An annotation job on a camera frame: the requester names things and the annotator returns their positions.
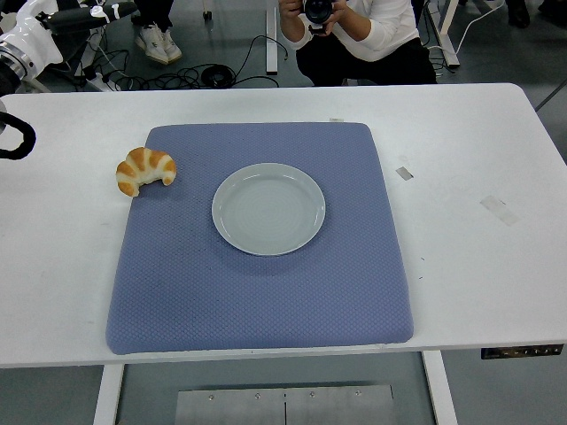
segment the empty plate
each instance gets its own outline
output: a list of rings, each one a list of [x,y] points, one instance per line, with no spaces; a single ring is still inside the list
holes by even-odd
[[[216,190],[213,221],[226,241],[255,255],[281,255],[321,228],[325,199],[307,174],[284,164],[246,166]]]

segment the table leg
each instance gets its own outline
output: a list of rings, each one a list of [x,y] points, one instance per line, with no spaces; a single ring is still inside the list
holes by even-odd
[[[437,424],[457,425],[457,416],[454,412],[453,398],[441,352],[422,352],[422,358]]]
[[[446,0],[443,10],[438,11],[436,5],[429,3],[426,11],[433,21],[435,35],[439,40],[439,46],[443,49],[442,52],[447,66],[450,68],[456,68],[460,65],[448,35],[449,27],[451,27],[451,22],[453,21],[454,11],[458,4],[459,0]]]
[[[276,39],[277,9],[274,0],[266,0],[266,35]],[[266,74],[277,74],[277,43],[266,40]]]
[[[114,425],[122,386],[124,365],[106,365],[98,392],[93,425]]]

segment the croissant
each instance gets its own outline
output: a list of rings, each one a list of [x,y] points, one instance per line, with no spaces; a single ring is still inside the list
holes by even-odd
[[[129,197],[137,197],[140,186],[161,180],[169,186],[177,175],[175,162],[162,151],[135,148],[116,168],[118,188]]]

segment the white robotic arm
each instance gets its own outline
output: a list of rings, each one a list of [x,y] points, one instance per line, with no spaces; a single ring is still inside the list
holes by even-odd
[[[29,0],[16,15],[16,27],[0,35],[0,96],[36,78],[49,64],[63,62],[54,35],[102,27],[137,10],[131,2],[60,11],[57,0]]]

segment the white sneaker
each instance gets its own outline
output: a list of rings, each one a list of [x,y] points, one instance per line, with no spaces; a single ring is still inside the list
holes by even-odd
[[[136,37],[137,46],[145,50],[145,56],[163,65],[169,63],[167,53],[164,49],[164,36],[157,25],[149,25],[140,30]]]
[[[171,31],[167,30],[163,33],[163,47],[167,54],[167,59],[169,63],[175,62],[178,58],[182,56],[181,51],[177,47],[177,44],[171,38]]]

